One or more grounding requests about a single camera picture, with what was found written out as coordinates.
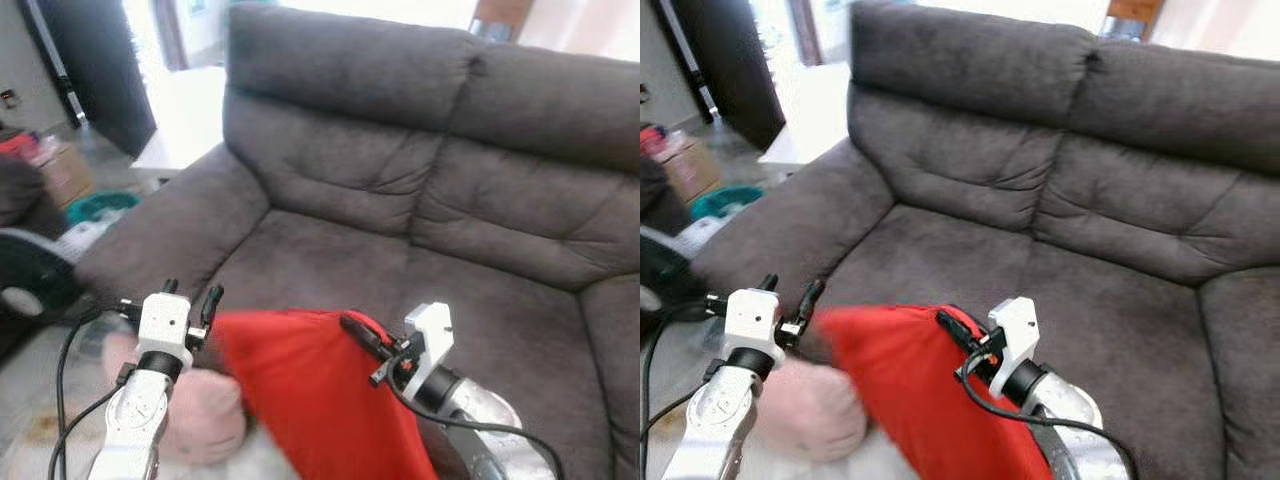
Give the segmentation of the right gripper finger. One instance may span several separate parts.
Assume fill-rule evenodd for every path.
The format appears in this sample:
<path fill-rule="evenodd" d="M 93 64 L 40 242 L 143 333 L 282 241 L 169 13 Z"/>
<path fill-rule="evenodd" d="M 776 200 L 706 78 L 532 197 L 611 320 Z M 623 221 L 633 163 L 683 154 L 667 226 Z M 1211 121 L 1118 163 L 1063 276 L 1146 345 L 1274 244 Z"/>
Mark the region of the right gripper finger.
<path fill-rule="evenodd" d="M 387 333 L 376 329 L 376 324 L 369 323 L 349 315 L 340 315 L 342 329 L 351 335 L 356 343 L 379 362 L 385 362 L 396 355 L 396 340 Z"/>
<path fill-rule="evenodd" d="M 986 329 L 974 323 L 964 311 L 955 314 L 951 310 L 941 308 L 934 320 L 965 355 L 972 355 L 982 348 Z"/>

